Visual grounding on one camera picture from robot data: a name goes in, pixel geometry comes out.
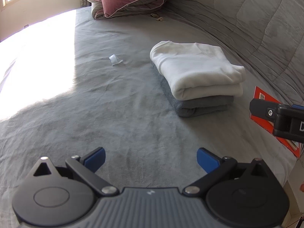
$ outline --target cable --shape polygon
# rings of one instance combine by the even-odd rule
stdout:
[[[293,224],[296,223],[296,222],[299,222],[301,219],[302,219],[302,218],[298,219],[297,221],[293,222],[291,225],[293,225]]]

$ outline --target blue gripper pad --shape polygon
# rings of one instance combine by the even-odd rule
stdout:
[[[101,147],[90,154],[85,156],[83,165],[90,171],[96,172],[105,162],[105,150]]]
[[[204,148],[197,150],[196,160],[200,167],[202,167],[207,173],[215,170],[221,164],[219,157]]]
[[[293,104],[291,107],[297,108],[297,109],[300,109],[300,110],[304,110],[304,106],[300,106],[300,105],[296,105],[296,104]]]

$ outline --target barcode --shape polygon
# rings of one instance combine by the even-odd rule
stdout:
[[[259,99],[263,99],[263,100],[265,100],[265,95],[264,95],[264,94],[262,94],[262,93],[260,93],[260,95],[259,95]]]

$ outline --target gray bedsheet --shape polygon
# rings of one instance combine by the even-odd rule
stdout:
[[[241,162],[262,157],[283,184],[296,158],[249,119],[255,86],[283,98],[247,69],[244,95],[224,112],[180,118],[155,77],[151,48],[162,40],[219,45],[211,35],[165,16],[93,20],[91,8],[64,13],[0,43],[11,66],[0,93],[0,227],[16,227],[11,198],[40,156],[54,163],[98,146],[107,153],[97,171],[113,185],[180,188],[205,173],[199,147]],[[116,54],[123,63],[112,66]]]

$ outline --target white plastic wrapper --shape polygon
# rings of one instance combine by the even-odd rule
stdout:
[[[123,62],[123,60],[120,60],[115,54],[110,56],[109,59],[111,60],[112,66]]]

